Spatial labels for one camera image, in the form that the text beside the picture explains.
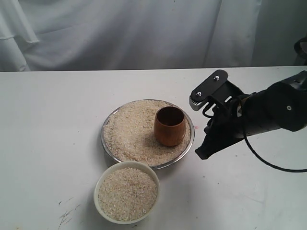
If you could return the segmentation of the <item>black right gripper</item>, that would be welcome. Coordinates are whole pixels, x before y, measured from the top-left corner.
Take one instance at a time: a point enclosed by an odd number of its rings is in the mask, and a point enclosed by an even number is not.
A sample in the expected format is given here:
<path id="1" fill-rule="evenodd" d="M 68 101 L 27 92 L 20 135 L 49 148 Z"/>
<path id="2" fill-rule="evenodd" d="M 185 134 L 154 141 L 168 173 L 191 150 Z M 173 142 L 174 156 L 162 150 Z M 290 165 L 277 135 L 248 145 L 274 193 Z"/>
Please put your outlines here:
<path id="1" fill-rule="evenodd" d="M 206 136 L 201 146 L 195 149 L 202 160 L 243 140 L 241 134 L 236 134 L 240 129 L 236 124 L 236 110 L 238 98 L 245 94 L 228 80 L 219 87 L 216 82 L 212 86 L 213 91 L 206 96 L 209 104 L 202 111 L 210 118 L 204 129 Z"/>

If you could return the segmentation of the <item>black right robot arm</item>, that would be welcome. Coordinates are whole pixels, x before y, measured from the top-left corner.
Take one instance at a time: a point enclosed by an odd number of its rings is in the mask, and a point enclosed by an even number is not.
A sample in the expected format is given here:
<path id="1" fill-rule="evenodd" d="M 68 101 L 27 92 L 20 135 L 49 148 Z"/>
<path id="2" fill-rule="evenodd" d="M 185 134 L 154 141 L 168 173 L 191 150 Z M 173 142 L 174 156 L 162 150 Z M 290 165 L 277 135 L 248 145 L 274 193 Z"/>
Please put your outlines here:
<path id="1" fill-rule="evenodd" d="M 243 93 L 216 70 L 190 94 L 189 104 L 209 118 L 205 139 L 195 152 L 206 160 L 248 136 L 286 129 L 299 131 L 307 125 L 307 72 L 281 80 L 267 89 Z"/>

